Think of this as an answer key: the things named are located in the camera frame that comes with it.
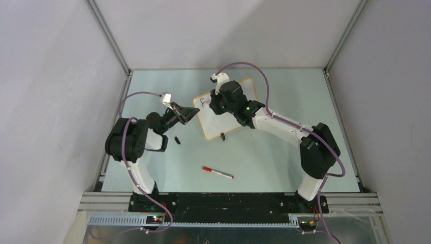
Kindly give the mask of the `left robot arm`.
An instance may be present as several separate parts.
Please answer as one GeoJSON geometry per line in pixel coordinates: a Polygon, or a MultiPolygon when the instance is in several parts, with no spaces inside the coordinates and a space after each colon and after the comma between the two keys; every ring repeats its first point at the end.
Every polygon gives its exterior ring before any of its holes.
{"type": "Polygon", "coordinates": [[[133,192],[143,195],[141,205],[147,211],[159,209],[161,199],[153,193],[157,184],[139,159],[146,151],[163,153],[168,145],[165,133],[176,124],[187,124],[199,112],[199,108],[172,102],[162,115],[152,112],[145,119],[119,118],[111,129],[105,152],[123,165],[132,181],[133,192]]]}

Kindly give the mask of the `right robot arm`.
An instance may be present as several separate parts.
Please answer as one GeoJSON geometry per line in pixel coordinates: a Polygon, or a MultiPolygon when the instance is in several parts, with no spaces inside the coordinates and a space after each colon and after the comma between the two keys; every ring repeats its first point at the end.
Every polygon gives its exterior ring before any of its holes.
{"type": "Polygon", "coordinates": [[[315,197],[324,178],[341,155],[326,124],[308,126],[275,115],[265,104],[249,100],[237,81],[217,82],[210,91],[209,106],[216,115],[228,113],[243,127],[273,134],[298,146],[304,176],[295,204],[301,212],[309,212],[316,206],[315,197]]]}

